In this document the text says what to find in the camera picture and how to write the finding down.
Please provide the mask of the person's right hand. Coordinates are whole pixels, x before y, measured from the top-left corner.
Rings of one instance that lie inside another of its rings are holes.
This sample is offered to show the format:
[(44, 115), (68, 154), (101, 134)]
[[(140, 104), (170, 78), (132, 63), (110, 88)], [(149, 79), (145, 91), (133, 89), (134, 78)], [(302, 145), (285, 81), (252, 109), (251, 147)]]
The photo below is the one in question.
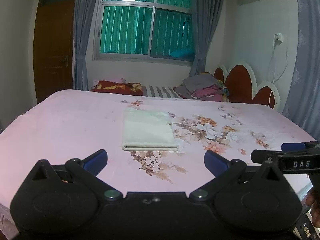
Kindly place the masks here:
[(306, 196), (305, 204), (311, 207), (312, 224), (314, 227), (320, 227), (320, 209), (319, 209), (319, 193), (311, 188)]

